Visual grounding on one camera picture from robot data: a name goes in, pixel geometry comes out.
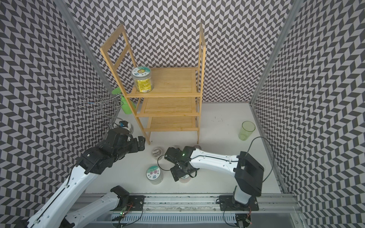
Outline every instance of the shelf board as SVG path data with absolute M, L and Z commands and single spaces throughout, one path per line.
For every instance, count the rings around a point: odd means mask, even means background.
M 197 131 L 194 116 L 150 117 L 144 131 Z
M 199 116 L 195 97 L 144 98 L 137 117 Z
M 196 90 L 197 67 L 151 68 L 154 88 L 140 93 L 135 86 L 127 97 L 200 97 Z

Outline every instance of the green spray bottle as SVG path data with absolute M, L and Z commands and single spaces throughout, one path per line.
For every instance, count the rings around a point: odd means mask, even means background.
M 117 94 L 121 94 L 121 90 L 119 87 L 113 89 L 112 94 L 113 95 L 117 95 Z M 125 114 L 129 115 L 132 113 L 132 110 L 129 108 L 129 105 L 127 104 L 127 100 L 123 97 L 123 95 L 120 95 L 120 104 L 121 104 L 121 108 L 124 111 Z

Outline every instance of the wooden frame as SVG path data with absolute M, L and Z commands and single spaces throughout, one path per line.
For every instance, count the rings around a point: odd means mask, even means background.
M 116 62 L 112 63 L 108 51 L 120 35 L 123 35 L 126 46 Z M 127 93 L 117 73 L 117 69 L 127 52 L 131 56 L 133 66 L 137 67 L 123 24 L 120 24 L 105 41 L 100 47 L 100 51 L 148 144 L 150 144 L 152 131 L 197 131 L 197 143 L 199 143 L 206 56 L 202 24 L 199 26 L 198 66 L 151 68 L 154 89 L 148 93 L 140 93 L 135 87 L 131 93 Z M 136 108 L 134 108 L 130 98 L 138 98 Z M 143 127 L 140 117 L 149 118 L 146 128 Z

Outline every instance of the white floor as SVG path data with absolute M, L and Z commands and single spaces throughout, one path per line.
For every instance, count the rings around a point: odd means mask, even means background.
M 132 123 L 133 136 L 142 135 L 133 115 L 125 115 L 123 111 L 119 117 Z M 251 140 L 260 136 L 257 129 L 246 141 L 238 138 L 243 121 L 254 122 L 249 104 L 203 104 L 200 132 L 200 146 L 202 150 L 224 155 L 239 155 L 240 151 L 247 151 Z M 141 119 L 144 126 L 147 118 Z M 152 132 L 151 145 L 146 143 L 144 151 L 127 154 L 125 158 L 105 169 L 93 183 L 86 189 L 86 193 L 106 193 L 111 188 L 120 185 L 130 193 L 232 193 L 237 185 L 236 180 L 227 174 L 200 169 L 196 178 L 188 183 L 174 182 L 169 171 L 163 171 L 164 179 L 158 185 L 151 184 L 146 177 L 146 170 L 156 165 L 156 160 L 151 156 L 154 147 L 168 147 L 178 145 L 196 145 L 196 132 Z M 261 139 L 256 139 L 250 149 L 250 154 L 265 167 L 264 178 L 269 174 L 271 165 Z M 169 169 L 172 163 L 161 158 L 160 166 Z M 274 173 L 263 183 L 262 193 L 280 193 Z

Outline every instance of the round lid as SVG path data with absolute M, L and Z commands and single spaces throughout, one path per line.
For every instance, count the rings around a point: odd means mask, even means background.
M 157 179 L 161 174 L 161 170 L 158 166 L 151 166 L 147 169 L 147 178 L 150 180 Z
M 132 70 L 132 76 L 136 78 L 148 77 L 151 73 L 151 69 L 146 66 L 139 66 Z
M 159 157 L 162 154 L 162 149 L 159 147 L 156 147 L 152 150 L 152 156 L 153 157 Z
M 185 176 L 180 177 L 181 179 L 186 179 L 189 177 L 189 174 L 186 174 Z

